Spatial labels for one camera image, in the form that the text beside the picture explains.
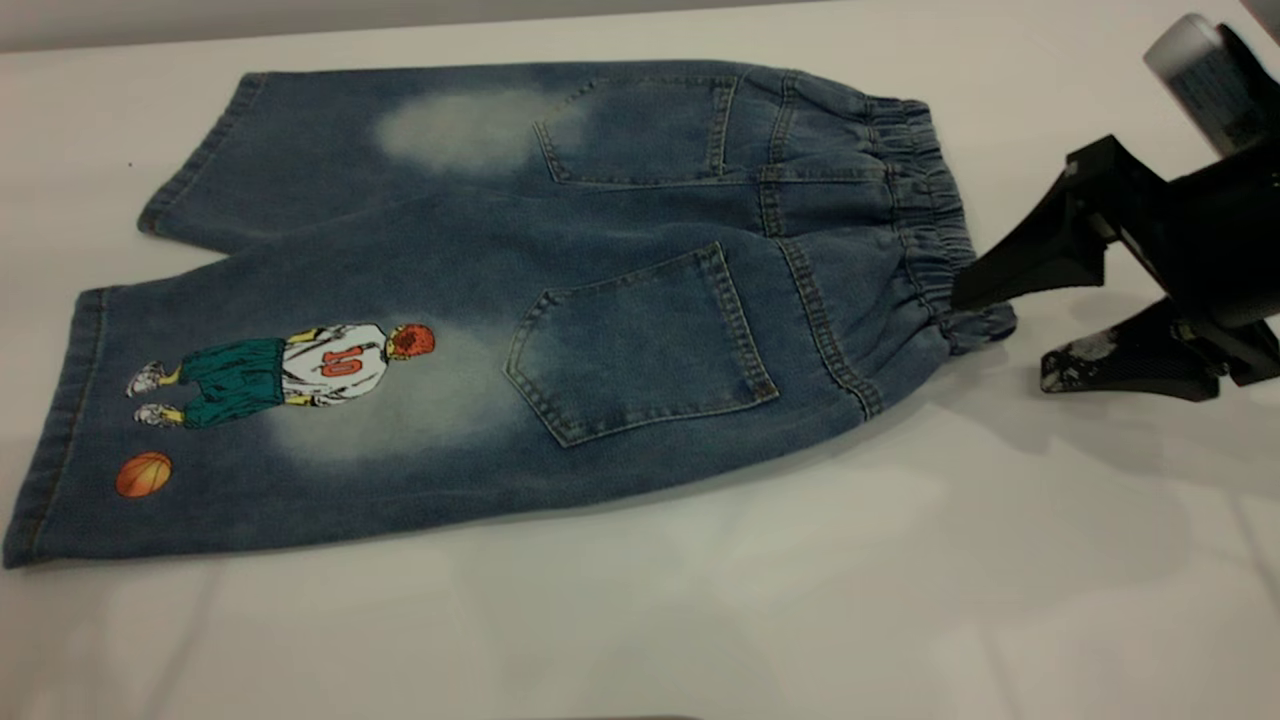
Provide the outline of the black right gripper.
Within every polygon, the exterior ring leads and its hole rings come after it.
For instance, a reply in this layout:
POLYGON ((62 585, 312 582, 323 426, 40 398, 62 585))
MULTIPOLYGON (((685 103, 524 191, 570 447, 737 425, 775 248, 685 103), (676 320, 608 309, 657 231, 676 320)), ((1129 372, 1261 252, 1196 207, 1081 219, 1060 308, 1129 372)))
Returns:
POLYGON ((1130 392, 1203 402, 1220 380, 1277 377, 1277 143, 1165 181, 1106 136, 1068 155, 1050 191, 954 282, 954 309, 1100 287, 1125 243, 1164 297, 1041 359, 1047 395, 1130 392))

